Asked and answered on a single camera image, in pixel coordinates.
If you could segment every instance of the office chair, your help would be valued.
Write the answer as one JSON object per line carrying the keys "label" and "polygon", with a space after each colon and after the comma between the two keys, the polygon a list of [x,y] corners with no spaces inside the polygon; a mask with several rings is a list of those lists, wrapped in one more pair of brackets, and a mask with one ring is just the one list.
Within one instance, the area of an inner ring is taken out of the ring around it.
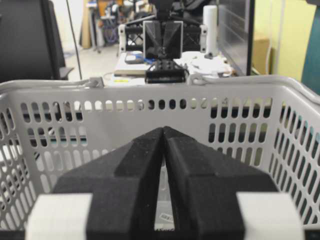
{"label": "office chair", "polygon": [[2,0],[0,15],[0,82],[68,79],[51,1]]}

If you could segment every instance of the desk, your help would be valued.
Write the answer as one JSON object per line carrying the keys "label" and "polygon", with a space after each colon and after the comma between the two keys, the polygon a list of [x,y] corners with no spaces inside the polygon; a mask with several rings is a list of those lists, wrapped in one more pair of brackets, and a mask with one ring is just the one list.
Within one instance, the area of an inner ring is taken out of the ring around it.
{"label": "desk", "polygon": [[[116,76],[144,76],[150,65],[127,64],[125,62],[127,53],[121,53],[117,65],[114,70]],[[229,64],[225,63],[222,56],[216,56],[213,59],[205,58],[205,54],[201,52],[189,51],[183,52],[180,59],[175,62],[181,66],[187,66],[190,74],[206,74],[218,77],[218,74],[225,74],[232,71]]]}

